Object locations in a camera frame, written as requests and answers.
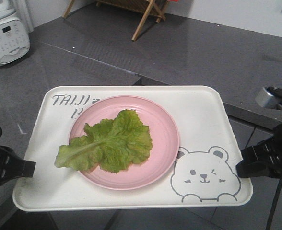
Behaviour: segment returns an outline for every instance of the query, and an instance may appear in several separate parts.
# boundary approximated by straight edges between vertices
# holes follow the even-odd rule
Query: white tray
[[[174,166],[153,184],[128,191],[101,188],[74,170],[54,166],[79,113],[117,95],[160,104],[180,134],[180,158]],[[236,174],[242,156],[221,98],[205,86],[54,88],[43,99],[25,159],[36,162],[34,176],[18,179],[13,191],[15,205],[25,211],[239,206],[253,190],[250,179]]]

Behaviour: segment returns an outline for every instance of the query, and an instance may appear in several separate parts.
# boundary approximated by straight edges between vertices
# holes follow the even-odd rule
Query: pink plate
[[[178,129],[170,114],[158,104],[137,96],[115,96],[96,102],[76,120],[70,139],[85,135],[85,123],[92,126],[104,118],[114,119],[124,109],[136,110],[150,129],[153,148],[148,160],[118,173],[103,171],[99,166],[81,172],[92,183],[115,190],[140,188],[158,180],[173,165],[179,148]]]

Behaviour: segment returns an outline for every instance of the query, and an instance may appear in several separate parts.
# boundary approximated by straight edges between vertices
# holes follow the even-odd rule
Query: lettuce leaf
[[[103,119],[93,126],[85,124],[87,135],[73,138],[59,147],[56,167],[88,170],[98,164],[112,173],[140,164],[150,156],[152,139],[134,110],[122,110],[115,119]]]

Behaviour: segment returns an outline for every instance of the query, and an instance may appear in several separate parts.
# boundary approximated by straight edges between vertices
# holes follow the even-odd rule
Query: cartoon bear
[[[180,147],[174,173],[173,190],[182,197],[195,196],[203,200],[216,200],[223,195],[236,199],[241,182],[227,163],[228,153],[221,147],[211,147],[208,152],[189,152]]]

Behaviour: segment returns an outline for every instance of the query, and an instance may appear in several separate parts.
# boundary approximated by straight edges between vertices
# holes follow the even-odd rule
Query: white appliance
[[[0,0],[0,66],[24,56],[30,48],[26,28],[11,0]]]

